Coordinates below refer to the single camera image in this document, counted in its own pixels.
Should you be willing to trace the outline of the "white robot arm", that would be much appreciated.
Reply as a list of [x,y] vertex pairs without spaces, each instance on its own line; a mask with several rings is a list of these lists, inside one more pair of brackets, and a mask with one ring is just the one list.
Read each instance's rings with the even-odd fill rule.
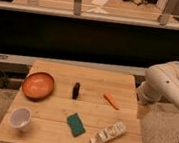
[[179,109],[179,61],[150,66],[136,93],[144,105],[154,104],[165,97]]

